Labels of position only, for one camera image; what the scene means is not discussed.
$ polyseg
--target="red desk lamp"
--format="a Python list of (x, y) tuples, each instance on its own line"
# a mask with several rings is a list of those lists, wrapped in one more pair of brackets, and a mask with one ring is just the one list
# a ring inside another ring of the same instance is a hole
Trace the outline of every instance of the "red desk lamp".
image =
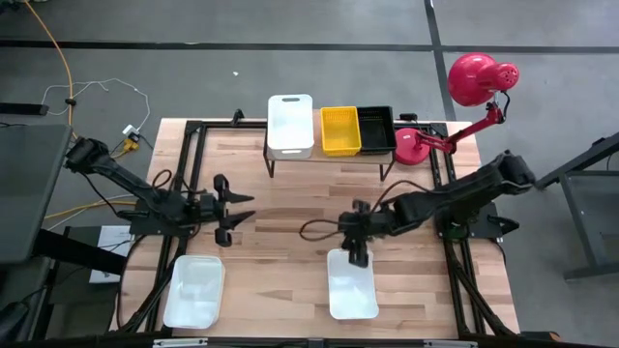
[[(507, 113), (510, 97), (506, 91), (516, 85), (519, 75), (518, 68), (512, 63), (497, 63), (484, 53), (465, 54), (456, 60), (449, 71), (449, 94), (462, 106), (477, 106), (492, 99), (496, 92), (501, 92), (508, 98), (505, 104)], [(505, 122), (506, 114), (496, 101), (488, 102), (486, 110), (483, 120), (446, 139), (413, 129), (398, 130), (396, 160), (402, 164), (419, 164), (427, 158), (430, 148), (452, 154), (462, 138)]]

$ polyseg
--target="white plastic tray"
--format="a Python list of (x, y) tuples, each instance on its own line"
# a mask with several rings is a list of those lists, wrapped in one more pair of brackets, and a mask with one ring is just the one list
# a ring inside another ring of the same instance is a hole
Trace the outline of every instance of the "white plastic tray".
[(360, 268), (348, 263), (348, 251), (333, 249), (327, 254), (329, 272), (329, 311), (338, 320), (372, 319), (378, 316), (372, 260)]
[(267, 147), (276, 160), (307, 159), (313, 148), (312, 100), (308, 95), (269, 98)]
[(218, 257), (179, 257), (174, 264), (163, 323), (185, 329), (207, 329), (215, 324), (220, 315), (224, 274)]

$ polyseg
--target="gray concrete floor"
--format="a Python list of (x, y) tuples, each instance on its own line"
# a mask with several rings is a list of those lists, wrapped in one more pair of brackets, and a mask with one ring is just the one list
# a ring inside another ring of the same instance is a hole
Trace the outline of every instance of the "gray concrete floor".
[[(433, 4), (442, 44), (619, 45), (614, 20), (619, 2), (613, 0)], [(430, 40), (424, 0), (51, 0), (35, 6), (56, 38), (64, 41), (437, 44)], [(0, 37), (46, 39), (24, 10), (0, 15)], [(511, 149), (541, 177), (598, 138), (617, 132), (616, 54), (518, 54), (517, 47), (507, 51), (513, 53), (494, 56), (517, 63), (521, 80), (511, 92), (508, 122), (478, 136), (483, 161)], [(65, 54), (77, 81), (118, 77), (147, 93), (152, 116), (143, 133), (150, 139), (155, 139), (162, 117), (230, 116), (239, 107), (248, 115), (264, 116), (266, 101), (274, 94), (308, 93), (317, 107), (389, 104), (396, 113), (446, 119), (431, 51), (66, 49)], [(449, 68), (458, 54), (443, 57)], [(2, 102), (40, 102), (46, 86), (66, 84), (52, 49), (0, 48), (0, 62)], [(142, 119), (145, 106), (130, 88), (113, 82), (109, 87), (106, 93), (92, 86), (78, 98), (74, 126), (79, 134), (113, 145), (126, 124)], [(57, 111), (65, 96), (55, 91), (47, 103)], [(481, 107), (456, 105), (458, 120), (477, 121), (483, 115)], [(0, 121), (24, 122), (14, 116), (0, 116)], [(28, 122), (63, 123), (66, 117)], [(149, 159), (144, 149), (121, 162), (145, 176)], [(619, 158), (610, 166), (619, 167)], [(96, 184), (106, 195), (122, 193), (106, 181)], [(93, 200), (96, 196), (83, 180), (63, 171), (49, 211)], [(563, 280), (563, 272), (584, 266), (585, 260), (559, 187), (502, 197), (498, 205), (504, 216), (521, 223), (505, 242), (521, 329), (557, 331), (568, 341), (615, 346), (619, 277)], [(105, 209), (71, 221), (112, 223), (123, 222)]]

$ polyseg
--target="black plastic tray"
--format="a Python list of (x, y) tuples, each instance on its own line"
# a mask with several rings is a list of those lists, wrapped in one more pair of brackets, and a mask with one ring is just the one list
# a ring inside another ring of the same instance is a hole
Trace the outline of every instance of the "black plastic tray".
[(357, 107), (361, 155), (384, 155), (396, 149), (396, 131), (390, 106)]

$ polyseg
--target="yellow basket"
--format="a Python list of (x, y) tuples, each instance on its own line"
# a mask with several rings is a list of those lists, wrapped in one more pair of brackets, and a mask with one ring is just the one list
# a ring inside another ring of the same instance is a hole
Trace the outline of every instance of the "yellow basket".
[(361, 150), (357, 107), (323, 107), (320, 109), (322, 151), (331, 157), (352, 157)]

